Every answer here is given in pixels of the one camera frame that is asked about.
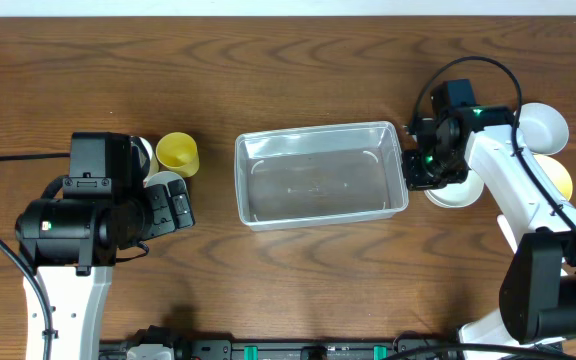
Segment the grey plastic cup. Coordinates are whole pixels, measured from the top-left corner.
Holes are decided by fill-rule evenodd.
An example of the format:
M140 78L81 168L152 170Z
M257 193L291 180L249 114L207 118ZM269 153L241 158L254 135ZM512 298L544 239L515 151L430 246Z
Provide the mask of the grey plastic cup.
M151 187L154 185L164 185L167 186L170 182L172 181L177 181L177 180L181 180L182 182L185 182L185 180L183 179L183 177L175 172L172 171L161 171L158 172L156 174L154 174L152 177L150 177L146 182L144 187Z

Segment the white bowl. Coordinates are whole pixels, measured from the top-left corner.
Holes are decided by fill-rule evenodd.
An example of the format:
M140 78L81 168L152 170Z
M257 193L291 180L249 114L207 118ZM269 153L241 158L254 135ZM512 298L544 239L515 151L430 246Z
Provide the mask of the white bowl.
M426 190L425 196L442 208L464 208L474 204L482 195L484 181L470 170L463 183L448 184L444 188Z

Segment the white plastic cup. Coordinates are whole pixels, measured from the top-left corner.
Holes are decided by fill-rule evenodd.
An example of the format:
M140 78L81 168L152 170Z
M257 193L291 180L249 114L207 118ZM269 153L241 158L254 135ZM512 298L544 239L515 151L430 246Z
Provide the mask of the white plastic cup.
M139 138L141 146L138 148L140 151L140 170L143 176L143 183L146 184L156 173L159 172L159 162L156 158L155 151L150 142L143 138Z

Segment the yellow plastic cup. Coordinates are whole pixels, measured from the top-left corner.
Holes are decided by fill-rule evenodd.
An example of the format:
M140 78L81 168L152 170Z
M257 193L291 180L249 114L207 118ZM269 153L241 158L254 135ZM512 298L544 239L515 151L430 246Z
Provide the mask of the yellow plastic cup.
M155 153L165 168L184 178L194 176L199 170L197 143L186 133L173 132L165 135L157 143Z

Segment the clear plastic container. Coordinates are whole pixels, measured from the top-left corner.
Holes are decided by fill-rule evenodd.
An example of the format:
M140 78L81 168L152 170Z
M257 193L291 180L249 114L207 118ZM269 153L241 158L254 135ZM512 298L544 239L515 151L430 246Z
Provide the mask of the clear plastic container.
M242 134L234 181L239 218L253 231L388 219L409 204L387 121Z

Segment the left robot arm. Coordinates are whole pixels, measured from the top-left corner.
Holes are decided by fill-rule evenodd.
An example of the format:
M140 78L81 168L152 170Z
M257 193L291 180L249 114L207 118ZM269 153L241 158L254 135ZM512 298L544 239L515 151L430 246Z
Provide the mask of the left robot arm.
M46 193L19 216L15 231L28 313L26 358L95 359L121 250L194 225L184 179L171 172L148 183L66 176L63 195Z

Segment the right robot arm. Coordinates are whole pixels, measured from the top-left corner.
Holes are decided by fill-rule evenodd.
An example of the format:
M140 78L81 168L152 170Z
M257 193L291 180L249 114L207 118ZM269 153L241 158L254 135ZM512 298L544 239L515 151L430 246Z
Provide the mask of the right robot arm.
M518 346L576 337L576 208L526 148L514 114L441 105L408 131L417 142L403 154L408 188L443 189L477 174L516 241L498 309L462 326L459 341Z

